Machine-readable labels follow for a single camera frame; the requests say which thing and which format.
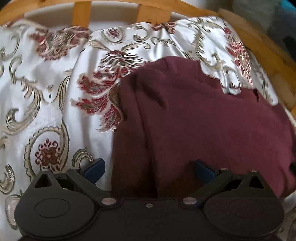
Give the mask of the plastic bag with dark clothes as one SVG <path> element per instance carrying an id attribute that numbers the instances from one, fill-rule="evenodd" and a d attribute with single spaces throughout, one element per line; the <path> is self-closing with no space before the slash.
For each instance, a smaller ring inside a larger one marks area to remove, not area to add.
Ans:
<path id="1" fill-rule="evenodd" d="M 295 59 L 294 1 L 218 1 L 211 7 L 233 27 L 259 37 L 267 35 Z"/>

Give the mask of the wooden bed frame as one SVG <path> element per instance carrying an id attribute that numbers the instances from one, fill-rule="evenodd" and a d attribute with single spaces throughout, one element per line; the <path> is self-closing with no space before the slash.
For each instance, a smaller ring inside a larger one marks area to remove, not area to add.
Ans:
<path id="1" fill-rule="evenodd" d="M 25 13 L 57 4 L 74 3 L 72 25 L 88 27 L 93 1 L 12 1 L 1 9 L 1 25 L 22 18 Z M 200 9 L 184 1 L 117 1 L 138 4 L 136 22 L 163 23 L 171 13 L 186 17 L 219 16 L 239 35 L 266 71 L 275 92 L 295 119 L 295 61 L 266 34 L 254 29 L 244 18 L 225 9 Z"/>

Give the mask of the maroon small garment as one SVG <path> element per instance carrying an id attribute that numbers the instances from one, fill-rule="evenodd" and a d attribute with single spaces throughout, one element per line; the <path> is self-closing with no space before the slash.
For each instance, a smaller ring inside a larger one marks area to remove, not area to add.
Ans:
<path id="1" fill-rule="evenodd" d="M 278 197 L 295 190 L 295 129 L 255 89 L 225 94 L 200 63 L 165 57 L 121 80 L 113 194 L 182 197 L 202 186 L 195 161 L 236 174 L 258 170 Z"/>

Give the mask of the white floral satin bedspread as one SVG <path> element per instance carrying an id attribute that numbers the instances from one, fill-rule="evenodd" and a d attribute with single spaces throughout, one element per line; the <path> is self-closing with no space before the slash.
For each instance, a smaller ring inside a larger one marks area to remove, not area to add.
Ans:
<path id="1" fill-rule="evenodd" d="M 102 158 L 97 186 L 111 189 L 120 81 L 166 56 L 200 61 L 226 93 L 255 88 L 280 102 L 254 54 L 216 16 L 96 31 L 26 20 L 1 26 L 1 240 L 20 238 L 15 206 L 41 170 L 62 173 Z"/>

